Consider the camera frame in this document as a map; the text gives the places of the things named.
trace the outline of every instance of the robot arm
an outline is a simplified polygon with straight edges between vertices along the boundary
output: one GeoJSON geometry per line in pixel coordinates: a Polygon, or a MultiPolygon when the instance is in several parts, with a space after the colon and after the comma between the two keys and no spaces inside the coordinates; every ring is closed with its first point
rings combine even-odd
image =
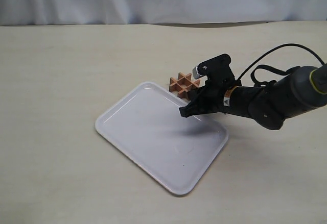
{"type": "Polygon", "coordinates": [[[187,106],[179,108],[182,117],[221,112],[252,118],[267,129],[279,130],[286,119],[327,104],[327,65],[302,45],[285,44],[276,47],[256,60],[237,80],[229,67],[230,63],[230,56],[222,54],[194,68],[194,78],[207,76],[207,80],[204,86],[188,92],[191,101],[187,106]],[[259,65],[251,73],[254,86],[242,86],[240,79],[246,71],[270,52],[284,46],[298,46],[308,50],[318,58],[322,66],[297,66],[281,71],[268,65],[259,65]],[[285,77],[278,82],[259,82],[254,73],[260,68],[285,77]]]}

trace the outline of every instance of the wooden grid block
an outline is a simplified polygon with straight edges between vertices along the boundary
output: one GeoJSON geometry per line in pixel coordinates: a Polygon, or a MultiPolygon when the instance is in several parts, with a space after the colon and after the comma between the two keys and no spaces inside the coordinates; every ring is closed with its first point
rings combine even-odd
{"type": "Polygon", "coordinates": [[[200,87],[200,80],[196,80],[192,82],[192,74],[186,74],[179,72],[178,80],[171,77],[169,84],[169,91],[174,92],[177,91],[177,96],[179,98],[189,99],[187,96],[187,92],[200,87]]]}

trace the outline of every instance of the table surface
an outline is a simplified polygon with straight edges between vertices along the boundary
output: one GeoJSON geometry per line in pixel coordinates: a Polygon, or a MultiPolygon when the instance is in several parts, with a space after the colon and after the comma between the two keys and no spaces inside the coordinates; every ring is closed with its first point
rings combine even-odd
{"type": "MultiPolygon", "coordinates": [[[[327,223],[327,108],[280,131],[216,114],[229,142],[185,197],[94,128],[141,82],[168,89],[170,77],[222,53],[238,76],[290,42],[327,61],[327,21],[0,27],[0,223],[327,223]]],[[[319,66],[296,47],[262,63],[319,66]]],[[[258,72],[266,76],[281,78],[258,72]]],[[[249,75],[243,84],[252,86],[249,75]]]]}

